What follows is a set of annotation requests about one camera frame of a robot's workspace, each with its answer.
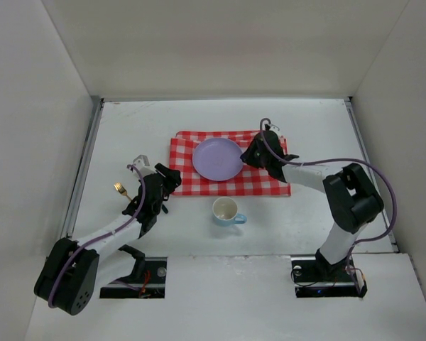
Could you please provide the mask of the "red white checkered cloth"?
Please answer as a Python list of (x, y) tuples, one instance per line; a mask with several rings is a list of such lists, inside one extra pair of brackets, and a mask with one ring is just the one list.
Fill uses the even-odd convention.
[(181, 172), (182, 184), (175, 190), (184, 196), (289, 196), (290, 185), (279, 182), (264, 169), (245, 165), (242, 171), (222, 182), (207, 180), (192, 164), (195, 148), (210, 138), (226, 138), (245, 150), (256, 131), (179, 131), (170, 140), (169, 168)]

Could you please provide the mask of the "lilac plastic plate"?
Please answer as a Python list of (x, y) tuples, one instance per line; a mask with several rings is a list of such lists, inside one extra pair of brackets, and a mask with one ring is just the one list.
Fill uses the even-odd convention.
[(193, 151), (192, 164), (203, 178), (222, 182), (238, 175), (244, 163), (239, 145), (226, 138), (211, 138), (201, 142)]

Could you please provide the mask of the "blue white ceramic mug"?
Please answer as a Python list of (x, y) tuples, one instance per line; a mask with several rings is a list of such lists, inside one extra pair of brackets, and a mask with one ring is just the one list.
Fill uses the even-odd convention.
[(212, 205), (212, 213), (219, 226), (228, 227), (247, 222), (247, 217), (239, 213), (238, 205), (230, 197), (217, 198)]

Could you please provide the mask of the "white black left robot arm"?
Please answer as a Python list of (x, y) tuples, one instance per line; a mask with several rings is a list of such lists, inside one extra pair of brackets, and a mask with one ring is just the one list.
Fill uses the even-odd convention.
[(181, 173), (161, 163), (135, 160), (127, 168), (138, 176), (136, 196), (107, 226), (86, 237), (56, 241), (34, 285), (50, 308), (80, 313), (95, 292), (121, 278), (139, 278), (145, 255), (130, 245), (156, 224), (164, 203), (181, 185)]

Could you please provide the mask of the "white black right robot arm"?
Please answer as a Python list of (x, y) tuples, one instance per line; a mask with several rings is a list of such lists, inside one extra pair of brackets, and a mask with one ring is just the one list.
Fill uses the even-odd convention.
[(253, 168), (289, 184), (302, 185), (326, 195), (334, 224), (316, 251), (317, 273), (325, 277), (346, 265), (349, 252), (369, 223), (384, 208), (383, 200), (360, 164), (353, 162), (339, 170), (324, 161), (301, 163), (296, 155), (284, 154), (277, 133), (257, 133), (240, 159)]

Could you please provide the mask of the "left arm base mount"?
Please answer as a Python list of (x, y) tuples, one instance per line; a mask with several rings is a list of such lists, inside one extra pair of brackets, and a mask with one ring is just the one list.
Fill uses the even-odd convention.
[(101, 299), (162, 299), (165, 297), (165, 282), (168, 259), (150, 257), (137, 276), (127, 276), (112, 281), (99, 291)]

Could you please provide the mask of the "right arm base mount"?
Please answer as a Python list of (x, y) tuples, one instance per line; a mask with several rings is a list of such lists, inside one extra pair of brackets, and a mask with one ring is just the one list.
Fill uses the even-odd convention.
[(314, 257), (291, 259), (290, 277), (296, 298), (363, 298), (368, 292), (366, 278), (353, 261), (322, 272)]

